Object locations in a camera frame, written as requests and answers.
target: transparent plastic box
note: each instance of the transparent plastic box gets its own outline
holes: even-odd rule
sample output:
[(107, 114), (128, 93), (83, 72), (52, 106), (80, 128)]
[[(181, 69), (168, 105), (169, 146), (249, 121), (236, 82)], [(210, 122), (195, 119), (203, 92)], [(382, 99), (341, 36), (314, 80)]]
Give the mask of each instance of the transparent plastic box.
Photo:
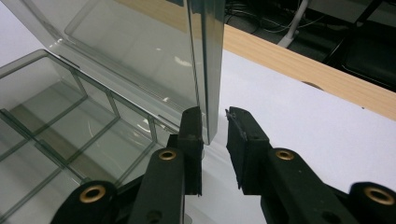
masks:
[(1, 0), (46, 47), (0, 68), (0, 223), (121, 187), (199, 106), (217, 132), (224, 0)]
[[(46, 202), (46, 223), (76, 186), (117, 187), (143, 175), (150, 154), (177, 133), (50, 53), (36, 51), (1, 70), (0, 221)], [(57, 200), (48, 195), (56, 192)]]

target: plastic box compartment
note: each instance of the plastic box compartment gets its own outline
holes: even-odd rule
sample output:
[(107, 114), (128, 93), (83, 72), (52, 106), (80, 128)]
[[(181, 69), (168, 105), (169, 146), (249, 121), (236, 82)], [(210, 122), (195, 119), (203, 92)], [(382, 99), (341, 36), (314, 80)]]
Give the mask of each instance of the plastic box compartment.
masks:
[(44, 50), (0, 69), (0, 109), (0, 223), (49, 223), (89, 180), (122, 186), (176, 133)]

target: electrical wire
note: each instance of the electrical wire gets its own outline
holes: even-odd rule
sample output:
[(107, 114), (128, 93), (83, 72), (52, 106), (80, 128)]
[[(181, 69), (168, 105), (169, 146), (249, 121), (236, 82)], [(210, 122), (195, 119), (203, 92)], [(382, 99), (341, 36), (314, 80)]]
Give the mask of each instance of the electrical wire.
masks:
[[(298, 10), (298, 8), (300, 7), (300, 4), (301, 4), (301, 0), (298, 0), (297, 8), (294, 11), (290, 10), (290, 9), (285, 9), (285, 8), (283, 8), (283, 10), (285, 12), (291, 13), (293, 18), (294, 18), (294, 14)], [(230, 16), (227, 19), (227, 21), (225, 22), (226, 24), (228, 24), (228, 22), (231, 20), (232, 17), (245, 17), (245, 18), (249, 18), (249, 19), (252, 19), (254, 21), (257, 21), (259, 25), (258, 25), (257, 29), (255, 31), (253, 31), (251, 34), (255, 33), (260, 28), (262, 28), (264, 31), (269, 32), (269, 33), (273, 33), (273, 34), (280, 33), (280, 32), (283, 32), (283, 31), (289, 29), (291, 24), (292, 24), (292, 20), (293, 20), (292, 19), (291, 22), (288, 25), (284, 25), (284, 24), (282, 24), (280, 22), (273, 21), (273, 20), (270, 20), (270, 19), (265, 18), (265, 17), (260, 17), (259, 18), (259, 16), (257, 16), (256, 14), (254, 14), (254, 12), (251, 11), (250, 6), (248, 6), (247, 4), (244, 4), (244, 3), (240, 2), (240, 1), (237, 1), (237, 0), (231, 1), (231, 2), (226, 4), (225, 14), (226, 14), (226, 16)], [(299, 25), (298, 28), (303, 28), (303, 27), (309, 26), (311, 24), (314, 24), (314, 23), (322, 20), (325, 16), (326, 15), (323, 15), (323, 16), (319, 17), (318, 19), (316, 19), (314, 21), (311, 21), (311, 22), (309, 22), (307, 24)], [(272, 24), (274, 24), (276, 26), (275, 27), (263, 28), (262, 27), (262, 21), (269, 21), (269, 22), (271, 22)]]

